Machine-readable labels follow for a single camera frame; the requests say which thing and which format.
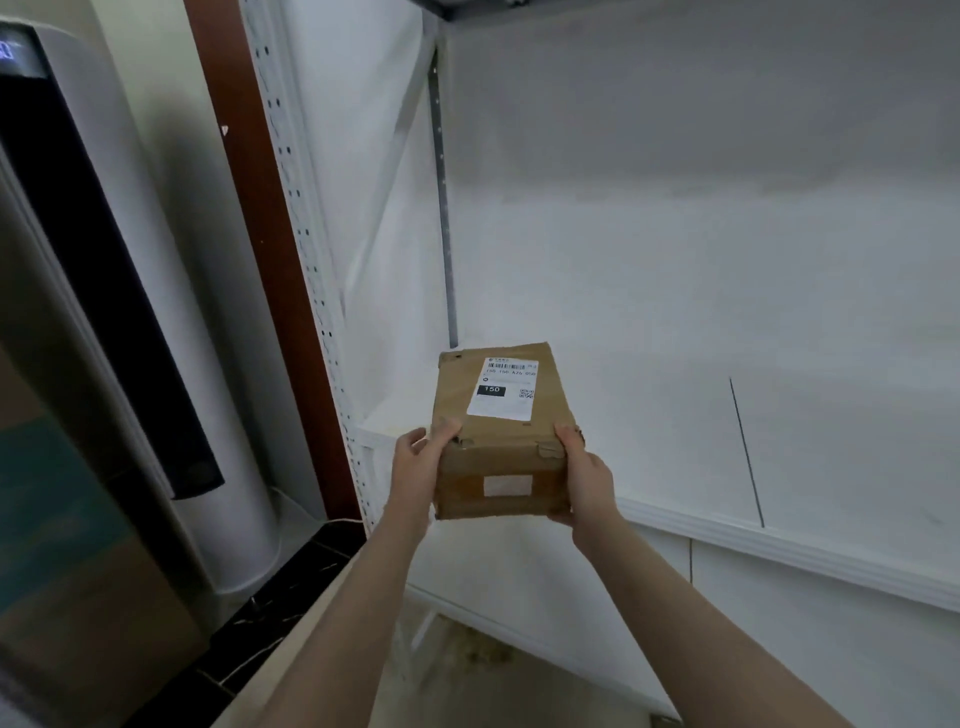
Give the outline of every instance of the cardboard box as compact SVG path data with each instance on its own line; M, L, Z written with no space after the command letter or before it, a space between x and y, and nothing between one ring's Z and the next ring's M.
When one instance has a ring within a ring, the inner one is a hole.
M440 355L433 423L456 417L434 505L438 519L568 510L566 453L553 424L576 426L550 345Z

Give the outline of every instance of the white sticker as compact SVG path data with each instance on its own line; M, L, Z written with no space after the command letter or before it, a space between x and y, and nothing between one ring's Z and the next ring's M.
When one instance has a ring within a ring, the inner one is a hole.
M534 492L532 475L488 475L483 479L483 495L529 496Z
M538 362L488 356L467 414L530 422L537 391Z

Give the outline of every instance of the person's left hand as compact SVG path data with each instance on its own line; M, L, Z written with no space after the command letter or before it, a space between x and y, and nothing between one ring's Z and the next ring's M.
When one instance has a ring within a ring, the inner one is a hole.
M396 518L411 523L418 540L426 534L429 524L440 454L461 427L458 420L443 420L429 440L425 439L424 427L411 430L396 440L394 474L384 515L396 514Z

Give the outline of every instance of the digital display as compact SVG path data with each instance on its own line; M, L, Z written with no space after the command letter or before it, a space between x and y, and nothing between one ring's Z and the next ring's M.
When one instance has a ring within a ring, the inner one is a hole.
M47 69L35 43L33 34L23 26L0 24L0 76L45 79Z

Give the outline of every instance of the wooden door frame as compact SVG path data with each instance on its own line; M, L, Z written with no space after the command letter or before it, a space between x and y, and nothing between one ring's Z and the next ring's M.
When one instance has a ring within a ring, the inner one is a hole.
M237 0L183 0L326 515L360 507Z

